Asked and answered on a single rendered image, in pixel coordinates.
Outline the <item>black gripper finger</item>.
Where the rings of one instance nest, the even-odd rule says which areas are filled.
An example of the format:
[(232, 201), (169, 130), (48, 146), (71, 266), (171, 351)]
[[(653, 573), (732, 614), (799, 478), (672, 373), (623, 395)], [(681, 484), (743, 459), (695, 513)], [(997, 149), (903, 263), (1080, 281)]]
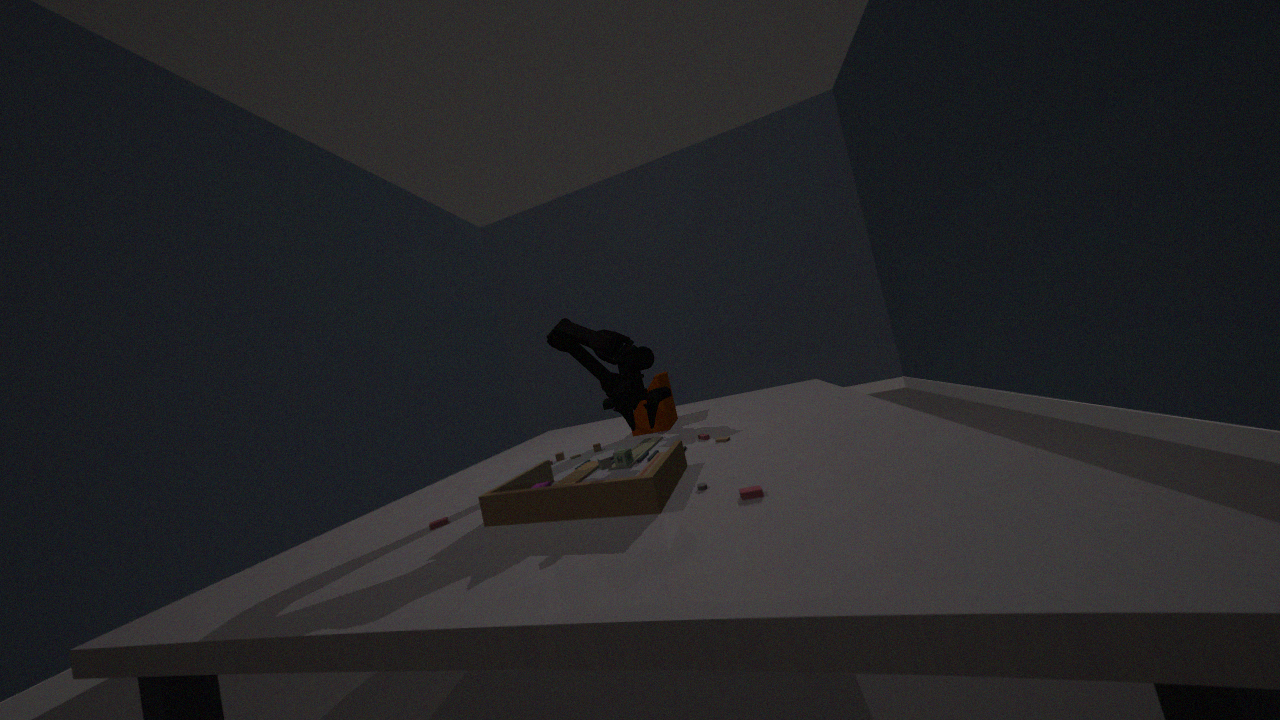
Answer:
[(634, 407), (632, 407), (632, 404), (628, 404), (628, 406), (625, 406), (625, 407), (614, 409), (614, 411), (622, 414), (622, 416), (625, 416), (625, 420), (628, 423), (628, 427), (632, 430), (636, 430), (635, 429), (635, 419), (634, 419)]
[(660, 401), (662, 400), (659, 400), (657, 402), (652, 402), (652, 404), (644, 404), (644, 407), (646, 407), (646, 414), (648, 414), (648, 419), (649, 419), (649, 424), (650, 424), (652, 429), (654, 428), (654, 424), (655, 424), (657, 409), (658, 409), (658, 405), (659, 405)]

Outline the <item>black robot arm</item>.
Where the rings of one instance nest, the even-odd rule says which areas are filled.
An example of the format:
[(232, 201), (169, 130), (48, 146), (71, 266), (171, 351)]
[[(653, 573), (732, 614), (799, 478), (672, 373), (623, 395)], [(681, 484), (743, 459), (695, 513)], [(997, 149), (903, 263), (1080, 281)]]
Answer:
[[(591, 372), (616, 405), (628, 404), (634, 395), (641, 392), (634, 375), (628, 375), (628, 380), (620, 375), (649, 369), (654, 363), (652, 348), (636, 347), (630, 337), (614, 331), (591, 331), (567, 318), (562, 319), (547, 338), (553, 348), (571, 354), (588, 372)], [(593, 348), (603, 361), (618, 365), (620, 374), (605, 369), (582, 345)]]

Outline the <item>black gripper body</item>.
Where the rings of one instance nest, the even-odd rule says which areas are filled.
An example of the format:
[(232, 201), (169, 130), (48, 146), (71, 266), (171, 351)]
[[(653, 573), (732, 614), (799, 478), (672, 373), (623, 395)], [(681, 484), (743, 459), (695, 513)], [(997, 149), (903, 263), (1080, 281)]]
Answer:
[[(634, 375), (635, 379), (637, 380), (640, 388), (641, 388), (641, 392), (634, 395), (634, 398), (631, 398), (628, 401), (628, 404), (636, 402), (636, 401), (643, 401), (643, 400), (646, 400), (646, 404), (652, 404), (652, 402), (657, 402), (659, 400), (668, 398), (669, 396), (672, 396), (671, 395), (671, 389), (667, 386), (666, 387), (660, 387), (660, 388), (655, 388), (655, 389), (650, 389), (648, 392), (644, 388), (644, 384), (643, 384), (643, 377), (644, 377), (644, 374), (641, 374), (641, 372), (634, 372), (634, 373), (628, 373), (628, 374), (625, 374), (625, 375), (620, 375), (620, 378), (623, 378), (625, 380), (628, 380), (628, 375)], [(637, 395), (639, 395), (639, 397), (637, 397)], [(618, 404), (618, 405), (616, 405), (614, 400), (611, 397), (611, 398), (604, 398), (603, 407), (604, 407), (604, 410), (612, 409), (612, 407), (620, 409), (620, 407), (628, 406), (628, 404)]]

